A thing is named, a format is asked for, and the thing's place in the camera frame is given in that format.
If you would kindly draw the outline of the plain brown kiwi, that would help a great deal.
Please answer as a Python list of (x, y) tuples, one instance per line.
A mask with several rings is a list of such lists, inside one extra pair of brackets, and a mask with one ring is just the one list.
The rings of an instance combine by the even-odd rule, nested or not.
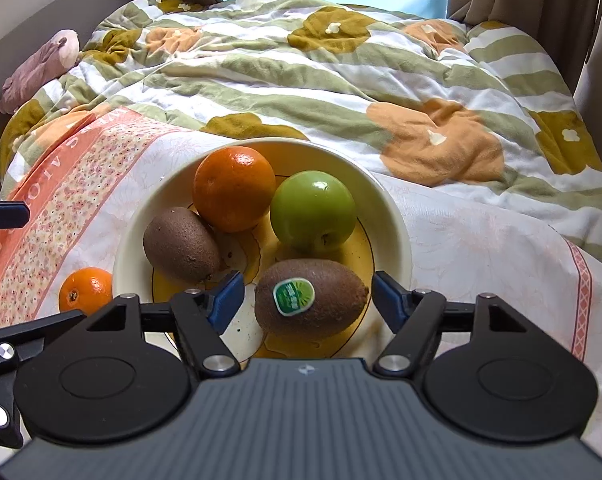
[(185, 207), (165, 209), (144, 230), (144, 254), (174, 280), (199, 283), (220, 270), (221, 254), (211, 231)]

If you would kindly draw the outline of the kiwi with green sticker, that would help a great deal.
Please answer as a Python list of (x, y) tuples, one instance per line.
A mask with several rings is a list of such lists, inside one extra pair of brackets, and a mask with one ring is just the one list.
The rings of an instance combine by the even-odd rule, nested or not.
[(254, 314), (268, 334), (324, 339), (354, 323), (367, 297), (364, 282), (339, 262), (289, 259), (261, 275), (255, 286)]

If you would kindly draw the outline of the large orange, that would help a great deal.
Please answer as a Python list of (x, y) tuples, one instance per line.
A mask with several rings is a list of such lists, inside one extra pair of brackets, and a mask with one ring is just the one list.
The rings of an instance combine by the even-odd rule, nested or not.
[(253, 148), (219, 148), (202, 160), (193, 182), (198, 214), (225, 233), (251, 229), (269, 211), (276, 191), (269, 161)]
[(89, 316), (112, 300), (112, 274), (99, 268), (84, 268), (70, 274), (58, 295), (60, 312), (80, 310)]

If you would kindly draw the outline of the green apple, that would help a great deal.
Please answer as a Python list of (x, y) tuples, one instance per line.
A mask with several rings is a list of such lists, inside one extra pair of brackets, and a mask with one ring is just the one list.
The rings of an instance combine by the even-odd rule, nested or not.
[(318, 254), (337, 249), (351, 236), (356, 206), (339, 179), (324, 171), (305, 170), (280, 183), (269, 218), (280, 242)]

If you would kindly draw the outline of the cream duck print bowl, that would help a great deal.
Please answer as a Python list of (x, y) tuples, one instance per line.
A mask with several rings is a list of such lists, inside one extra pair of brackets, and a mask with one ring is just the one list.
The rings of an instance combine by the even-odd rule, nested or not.
[[(350, 238), (335, 252), (331, 260), (347, 266), (364, 284), (371, 284), (377, 271), (389, 273), (402, 285), (408, 285), (412, 274), (412, 252), (399, 208), (378, 179), (351, 160), (307, 141), (270, 138), (247, 141), (247, 146), (260, 152), (272, 165), (276, 180), (304, 170), (325, 171), (339, 179), (352, 193), (357, 208), (357, 225)], [(150, 221), (160, 212), (173, 207), (191, 208), (193, 180), (201, 156), (181, 168), (164, 174), (155, 188), (141, 200), (128, 224), (116, 252), (113, 267), (113, 295), (135, 292), (144, 302), (169, 300), (188, 283), (171, 280), (153, 270), (142, 247), (142, 236)], [(222, 339), (236, 358), (245, 362), (258, 358), (362, 358), (373, 363), (390, 341), (392, 333), (375, 305), (369, 302), (361, 315), (343, 332), (322, 341), (305, 344), (263, 333), (254, 316), (254, 289), (261, 275), (272, 264), (295, 256), (280, 244), (269, 219), (248, 232), (220, 234), (216, 237), (223, 256), (219, 273), (198, 283), (211, 289), (231, 271), (243, 274), (245, 300)]]

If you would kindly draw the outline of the pink floral table cloth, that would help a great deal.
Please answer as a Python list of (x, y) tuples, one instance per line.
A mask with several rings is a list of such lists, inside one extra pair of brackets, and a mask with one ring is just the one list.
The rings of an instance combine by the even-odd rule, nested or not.
[[(130, 218), (213, 134), (114, 112), (69, 132), (21, 182), (22, 230), (0, 231), (0, 327), (51, 315), (75, 270), (111, 270)], [(389, 176), (380, 183), (412, 246), (409, 284), (470, 300), (494, 292), (593, 370), (586, 440), (602, 453), (602, 263), (545, 222)]]

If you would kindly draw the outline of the pink plush toy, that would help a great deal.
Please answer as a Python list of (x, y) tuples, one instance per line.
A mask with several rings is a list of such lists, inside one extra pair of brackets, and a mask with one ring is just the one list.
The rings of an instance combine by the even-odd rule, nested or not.
[(47, 82), (73, 68), (80, 56), (75, 30), (62, 29), (30, 55), (2, 85), (0, 112), (13, 115)]

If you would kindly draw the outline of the floral striped duvet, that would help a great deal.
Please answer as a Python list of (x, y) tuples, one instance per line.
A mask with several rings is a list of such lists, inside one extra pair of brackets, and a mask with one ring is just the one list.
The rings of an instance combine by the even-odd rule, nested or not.
[(0, 137), (2, 195), (61, 125), (125, 106), (243, 140), (334, 148), (381, 174), (526, 214), (602, 263), (602, 161), (540, 44), (321, 0), (133, 0)]

